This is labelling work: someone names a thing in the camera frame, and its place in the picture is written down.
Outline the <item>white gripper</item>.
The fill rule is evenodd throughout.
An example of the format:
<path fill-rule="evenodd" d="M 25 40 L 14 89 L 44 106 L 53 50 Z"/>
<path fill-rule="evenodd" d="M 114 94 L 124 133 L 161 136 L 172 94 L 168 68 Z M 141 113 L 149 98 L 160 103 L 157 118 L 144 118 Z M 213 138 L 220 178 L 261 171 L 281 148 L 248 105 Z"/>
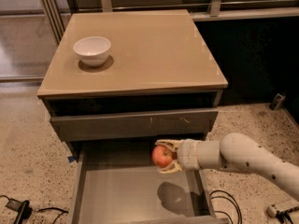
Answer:
<path fill-rule="evenodd" d="M 197 147 L 199 142 L 192 139 L 173 140 L 159 139 L 156 146 L 167 147 L 172 152 L 177 152 L 177 160 L 171 161 L 166 167 L 158 168 L 160 174 L 173 174 L 178 171 L 197 171 L 200 169 L 197 158 Z"/>

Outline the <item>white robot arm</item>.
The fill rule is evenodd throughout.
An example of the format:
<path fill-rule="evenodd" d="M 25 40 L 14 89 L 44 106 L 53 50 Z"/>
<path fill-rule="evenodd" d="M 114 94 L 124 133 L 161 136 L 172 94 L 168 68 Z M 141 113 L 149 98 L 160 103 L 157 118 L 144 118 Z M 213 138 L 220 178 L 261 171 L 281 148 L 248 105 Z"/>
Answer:
<path fill-rule="evenodd" d="M 220 141 L 160 139 L 151 157 L 162 174 L 214 169 L 260 175 L 299 201 L 299 167 L 242 133 L 229 133 Z"/>

